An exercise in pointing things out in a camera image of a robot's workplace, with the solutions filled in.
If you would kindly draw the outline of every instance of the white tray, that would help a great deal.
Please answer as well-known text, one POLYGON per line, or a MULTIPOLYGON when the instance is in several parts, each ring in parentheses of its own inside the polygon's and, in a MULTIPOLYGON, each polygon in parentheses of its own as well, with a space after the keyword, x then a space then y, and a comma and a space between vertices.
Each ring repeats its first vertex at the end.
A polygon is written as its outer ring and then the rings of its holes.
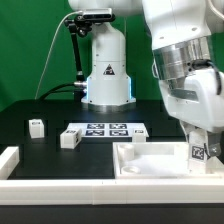
POLYGON ((113 143, 113 158, 116 179, 148 178, 220 178, 224 174, 223 164, 212 158, 208 174, 192 174, 188 170, 188 144, 185 142, 113 143), (120 159, 118 146, 134 146, 134 159, 120 159), (130 167, 130 173, 122 168, 130 167))

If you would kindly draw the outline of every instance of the cube with marker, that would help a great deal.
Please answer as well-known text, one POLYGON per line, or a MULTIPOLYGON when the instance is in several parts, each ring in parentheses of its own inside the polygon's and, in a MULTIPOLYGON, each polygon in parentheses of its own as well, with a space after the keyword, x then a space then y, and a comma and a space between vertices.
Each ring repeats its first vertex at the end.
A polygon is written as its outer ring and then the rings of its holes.
POLYGON ((145 129, 133 129, 132 142, 146 142, 145 129))
POLYGON ((41 119, 29 120, 31 138, 44 138, 44 124, 41 119))
POLYGON ((81 140, 81 129, 67 129, 60 135, 60 146, 62 149, 74 149, 81 140))

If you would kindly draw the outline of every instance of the black table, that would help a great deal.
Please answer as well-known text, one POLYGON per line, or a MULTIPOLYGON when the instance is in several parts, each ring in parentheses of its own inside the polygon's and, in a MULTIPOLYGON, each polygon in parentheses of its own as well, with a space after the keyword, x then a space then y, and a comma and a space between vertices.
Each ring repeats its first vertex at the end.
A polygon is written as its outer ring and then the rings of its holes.
MULTIPOLYGON (((167 115, 162 101, 138 101, 135 109, 108 114, 84 110, 75 101, 19 101, 0 113, 0 152, 20 146, 20 163, 9 179, 114 179, 112 142, 131 139, 83 138, 75 150, 62 150, 59 137, 71 122, 144 123, 147 141, 185 141, 179 121, 167 115), (44 121, 44 139, 30 138, 30 119, 44 121)), ((24 219, 28 223, 218 223, 223 208, 223 204, 0 206, 0 217, 5 223, 25 223, 24 219)))

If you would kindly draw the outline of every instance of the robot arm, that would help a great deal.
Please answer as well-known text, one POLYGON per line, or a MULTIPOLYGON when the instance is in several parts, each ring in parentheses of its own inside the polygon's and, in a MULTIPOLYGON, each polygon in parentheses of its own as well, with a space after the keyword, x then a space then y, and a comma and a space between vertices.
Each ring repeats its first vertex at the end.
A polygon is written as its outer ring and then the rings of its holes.
MULTIPOLYGON (((180 120, 191 148, 203 149, 208 157, 220 154, 224 130, 224 75, 214 65, 210 41, 212 33, 224 29, 209 1, 69 0, 74 10, 109 7, 118 16, 144 13, 166 109, 180 120)), ((212 2, 223 11, 224 0, 212 2)))

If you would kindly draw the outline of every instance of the green wall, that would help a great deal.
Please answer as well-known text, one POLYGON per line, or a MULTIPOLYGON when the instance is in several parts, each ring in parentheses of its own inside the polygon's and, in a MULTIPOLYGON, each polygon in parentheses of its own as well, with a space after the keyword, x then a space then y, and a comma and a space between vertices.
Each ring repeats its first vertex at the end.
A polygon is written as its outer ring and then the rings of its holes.
MULTIPOLYGON (((0 110, 11 103, 34 99, 48 50, 61 19, 71 12, 67 0, 0 1, 0 110)), ((125 20, 113 26, 125 30, 125 20)), ((137 99, 161 99, 157 80, 152 77, 151 40, 141 16, 127 18, 127 73, 133 79, 137 99)), ((223 34, 213 36, 217 64, 224 69, 223 34)), ((79 39, 84 73, 91 73, 91 38, 79 39)), ((40 94, 56 85, 73 82, 75 65, 66 28, 60 30, 40 94)), ((72 95, 57 95, 72 99, 72 95)))

